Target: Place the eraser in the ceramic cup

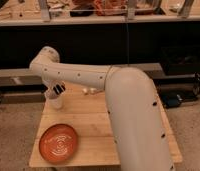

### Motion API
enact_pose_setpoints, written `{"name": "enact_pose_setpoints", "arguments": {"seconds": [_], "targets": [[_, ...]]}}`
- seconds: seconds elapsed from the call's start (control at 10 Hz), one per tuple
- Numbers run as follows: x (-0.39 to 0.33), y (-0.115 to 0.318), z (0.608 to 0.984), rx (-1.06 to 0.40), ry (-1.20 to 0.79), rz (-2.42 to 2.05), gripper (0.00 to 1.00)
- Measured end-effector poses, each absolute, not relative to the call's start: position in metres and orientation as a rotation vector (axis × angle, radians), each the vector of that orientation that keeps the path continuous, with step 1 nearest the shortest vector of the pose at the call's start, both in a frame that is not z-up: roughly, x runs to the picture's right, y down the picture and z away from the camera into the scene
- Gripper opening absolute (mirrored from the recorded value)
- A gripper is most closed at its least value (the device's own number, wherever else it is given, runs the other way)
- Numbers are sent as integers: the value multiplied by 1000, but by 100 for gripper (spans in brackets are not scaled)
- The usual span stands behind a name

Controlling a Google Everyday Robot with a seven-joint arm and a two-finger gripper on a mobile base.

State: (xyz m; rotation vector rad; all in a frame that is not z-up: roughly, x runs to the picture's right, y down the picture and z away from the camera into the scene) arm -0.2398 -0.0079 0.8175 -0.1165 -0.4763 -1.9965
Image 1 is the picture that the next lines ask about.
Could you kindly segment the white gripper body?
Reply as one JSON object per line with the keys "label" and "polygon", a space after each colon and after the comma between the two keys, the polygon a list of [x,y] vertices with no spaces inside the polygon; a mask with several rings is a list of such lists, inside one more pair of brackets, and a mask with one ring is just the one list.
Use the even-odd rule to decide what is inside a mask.
{"label": "white gripper body", "polygon": [[[60,88],[60,84],[64,84],[62,81],[58,81],[58,80],[43,80],[43,84],[47,87],[47,90],[44,93],[46,98],[48,98],[50,95],[61,95],[64,92]],[[57,87],[57,89],[59,91],[59,94],[56,94],[55,91],[53,90],[54,86]]]}

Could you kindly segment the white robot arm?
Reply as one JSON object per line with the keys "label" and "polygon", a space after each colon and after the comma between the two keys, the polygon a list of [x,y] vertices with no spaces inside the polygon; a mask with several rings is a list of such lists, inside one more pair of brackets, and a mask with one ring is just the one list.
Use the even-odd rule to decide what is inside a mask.
{"label": "white robot arm", "polygon": [[69,81],[105,92],[122,171],[175,171],[153,81],[135,67],[64,64],[45,46],[29,69],[52,88]]}

